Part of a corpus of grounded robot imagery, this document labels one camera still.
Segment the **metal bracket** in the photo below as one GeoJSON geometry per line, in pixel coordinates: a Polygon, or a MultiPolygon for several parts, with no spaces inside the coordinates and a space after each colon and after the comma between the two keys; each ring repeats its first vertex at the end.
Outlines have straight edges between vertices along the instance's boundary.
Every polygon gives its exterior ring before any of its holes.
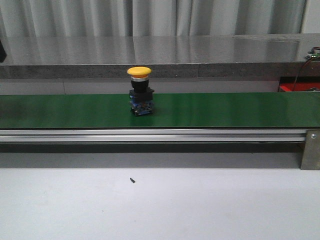
{"type": "Polygon", "coordinates": [[[301,169],[320,170],[320,130],[306,133],[301,169]]]}

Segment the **stone countertop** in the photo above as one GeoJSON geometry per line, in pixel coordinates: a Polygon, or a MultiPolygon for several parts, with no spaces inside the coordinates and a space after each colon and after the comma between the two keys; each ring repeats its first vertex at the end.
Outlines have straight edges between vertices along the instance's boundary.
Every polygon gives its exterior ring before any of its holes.
{"type": "MultiPolygon", "coordinates": [[[[320,34],[1,38],[8,57],[0,78],[127,78],[144,65],[151,77],[295,76],[320,34]]],[[[312,62],[301,76],[320,76],[312,62]]]]}

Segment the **green conveyor belt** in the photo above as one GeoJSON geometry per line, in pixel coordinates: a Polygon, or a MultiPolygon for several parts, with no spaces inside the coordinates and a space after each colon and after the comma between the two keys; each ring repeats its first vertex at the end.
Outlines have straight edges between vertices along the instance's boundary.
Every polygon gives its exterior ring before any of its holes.
{"type": "Polygon", "coordinates": [[[1,129],[314,128],[319,92],[154,94],[155,113],[134,116],[128,94],[2,95],[1,129]]]}

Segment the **yellow mushroom button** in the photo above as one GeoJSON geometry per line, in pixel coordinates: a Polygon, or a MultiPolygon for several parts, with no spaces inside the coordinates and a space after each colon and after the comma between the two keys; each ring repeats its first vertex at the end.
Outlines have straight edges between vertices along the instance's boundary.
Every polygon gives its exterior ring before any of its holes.
{"type": "Polygon", "coordinates": [[[135,66],[128,69],[128,74],[134,78],[145,78],[151,73],[151,69],[145,66],[135,66]]]}

